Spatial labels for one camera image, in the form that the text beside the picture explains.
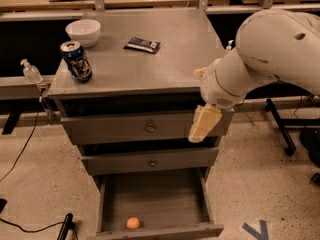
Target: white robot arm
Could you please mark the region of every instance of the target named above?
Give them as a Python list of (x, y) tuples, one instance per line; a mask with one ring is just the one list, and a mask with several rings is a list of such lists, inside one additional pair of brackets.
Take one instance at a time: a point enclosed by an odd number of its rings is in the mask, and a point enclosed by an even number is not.
[[(203, 72), (200, 90), (207, 105), (198, 107), (189, 140), (202, 141), (219, 121), (220, 109), (272, 82), (282, 80), (319, 95), (319, 65), (319, 17), (275, 9), (253, 14), (240, 26), (236, 47)], [(216, 120), (208, 120), (214, 115)]]

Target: small ball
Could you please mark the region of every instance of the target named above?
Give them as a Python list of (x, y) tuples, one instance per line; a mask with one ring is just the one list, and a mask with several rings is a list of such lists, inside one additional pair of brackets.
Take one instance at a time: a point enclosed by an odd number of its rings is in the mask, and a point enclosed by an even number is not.
[(139, 226), (140, 226), (140, 221), (138, 218), (131, 217), (127, 220), (127, 228), (128, 229), (134, 230), (134, 229), (139, 228)]

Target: speckled floor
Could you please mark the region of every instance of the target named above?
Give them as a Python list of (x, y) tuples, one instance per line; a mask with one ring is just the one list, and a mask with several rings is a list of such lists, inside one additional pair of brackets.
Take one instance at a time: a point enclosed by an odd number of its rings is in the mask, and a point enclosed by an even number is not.
[[(298, 103), (279, 107), (280, 114), (294, 118)], [(297, 150), (289, 157), (280, 131), (263, 105), (245, 104), (236, 111), (207, 181), (215, 223), (225, 227), (220, 237), (212, 239), (258, 239), (242, 227), (246, 223), (260, 233), (259, 221), (267, 223), (269, 238), (262, 240), (320, 239), (320, 187), (310, 184), (320, 168), (312, 164), (299, 142), (300, 130), (290, 130)], [(296, 113), (301, 118), (319, 114), (319, 109), (312, 108)], [(34, 116), (23, 114), (11, 135), (0, 136), (0, 178), (22, 150)], [(1, 130), (5, 119), (0, 117)], [(0, 198), (8, 201), (0, 218), (27, 230), (63, 221), (72, 213), (80, 240), (95, 235), (99, 191), (62, 126), (47, 125), (45, 114), (40, 114), (15, 169), (0, 182)], [(0, 222), (0, 240), (53, 240), (60, 227), (27, 234)]]

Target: gray cabinet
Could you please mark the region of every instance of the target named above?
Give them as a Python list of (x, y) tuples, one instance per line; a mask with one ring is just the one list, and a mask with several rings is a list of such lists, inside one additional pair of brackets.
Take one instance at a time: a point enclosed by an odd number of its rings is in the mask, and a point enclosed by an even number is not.
[[(233, 111), (223, 112), (203, 142), (187, 139), (194, 110), (203, 104), (192, 72), (225, 53), (211, 24), (196, 9), (98, 16), (104, 32), (87, 49), (92, 79), (74, 82), (62, 61), (49, 90), (100, 189), (97, 235), (88, 239), (218, 236), (223, 225), (213, 221), (205, 181)], [(160, 51), (123, 50), (137, 33), (155, 36)], [(131, 216), (140, 220), (137, 230), (125, 227)]]

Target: aluminum can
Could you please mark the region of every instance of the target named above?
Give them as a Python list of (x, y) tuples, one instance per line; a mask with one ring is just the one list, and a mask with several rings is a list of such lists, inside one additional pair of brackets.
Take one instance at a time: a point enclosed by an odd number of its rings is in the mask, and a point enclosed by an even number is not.
[(92, 70), (86, 52), (78, 41), (63, 43), (60, 46), (60, 53), (75, 81), (82, 83), (89, 81)]

